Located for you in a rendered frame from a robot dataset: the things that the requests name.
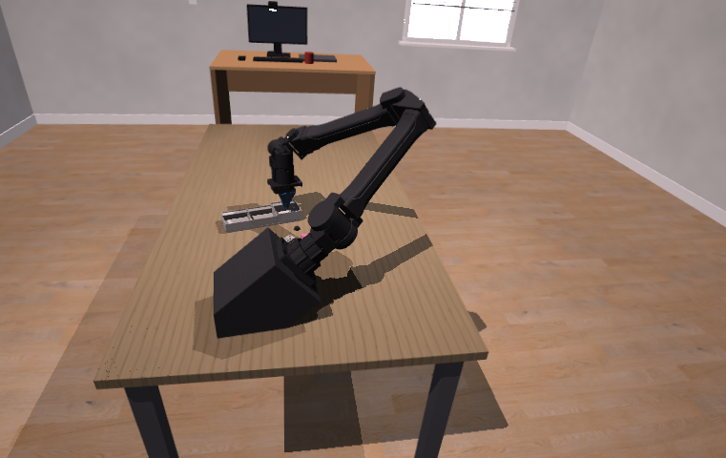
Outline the dark grey rack of three bins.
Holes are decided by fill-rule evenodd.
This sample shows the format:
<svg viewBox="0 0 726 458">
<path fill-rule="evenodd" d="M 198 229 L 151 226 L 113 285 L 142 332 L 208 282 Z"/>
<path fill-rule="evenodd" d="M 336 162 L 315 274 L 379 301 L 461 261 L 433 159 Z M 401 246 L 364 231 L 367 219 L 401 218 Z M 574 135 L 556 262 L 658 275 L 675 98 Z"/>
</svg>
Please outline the dark grey rack of three bins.
<svg viewBox="0 0 726 458">
<path fill-rule="evenodd" d="M 271 205 L 221 212 L 226 233 L 260 228 L 301 220 L 301 208 L 294 199 L 283 209 L 281 201 Z M 226 223 L 226 224 L 225 224 Z"/>
</svg>

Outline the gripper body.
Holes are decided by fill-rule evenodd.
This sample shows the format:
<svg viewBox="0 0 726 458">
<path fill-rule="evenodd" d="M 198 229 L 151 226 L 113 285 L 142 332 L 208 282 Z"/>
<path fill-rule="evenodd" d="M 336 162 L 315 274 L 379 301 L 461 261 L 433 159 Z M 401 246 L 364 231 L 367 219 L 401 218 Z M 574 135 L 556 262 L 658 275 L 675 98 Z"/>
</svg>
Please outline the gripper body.
<svg viewBox="0 0 726 458">
<path fill-rule="evenodd" d="M 274 194 L 296 192 L 296 186 L 302 187 L 301 180 L 298 176 L 294 176 L 293 167 L 287 169 L 287 171 L 284 171 L 284 169 L 276 167 L 276 182 L 272 178 L 267 179 L 267 183 L 271 186 Z"/>
</svg>

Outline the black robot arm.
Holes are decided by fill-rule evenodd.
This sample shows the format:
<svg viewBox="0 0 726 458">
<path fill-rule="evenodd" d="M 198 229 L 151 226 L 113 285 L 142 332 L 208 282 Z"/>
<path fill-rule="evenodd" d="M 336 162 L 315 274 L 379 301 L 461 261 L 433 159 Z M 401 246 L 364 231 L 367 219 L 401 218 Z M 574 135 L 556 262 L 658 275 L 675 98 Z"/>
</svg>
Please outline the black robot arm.
<svg viewBox="0 0 726 458">
<path fill-rule="evenodd" d="M 341 250 L 353 243 L 367 203 L 413 143 L 437 124 L 423 100 L 402 87 L 382 93 L 380 102 L 321 125 L 293 128 L 286 137 L 268 144 L 269 165 L 276 182 L 276 167 L 284 171 L 294 169 L 293 152 L 303 160 L 327 144 L 396 126 L 344 191 L 339 195 L 330 193 L 311 210 L 310 235 L 296 238 L 290 244 L 284 238 L 276 241 L 279 259 L 311 287 L 317 283 L 314 271 L 321 266 L 320 261 L 335 248 Z"/>
</svg>

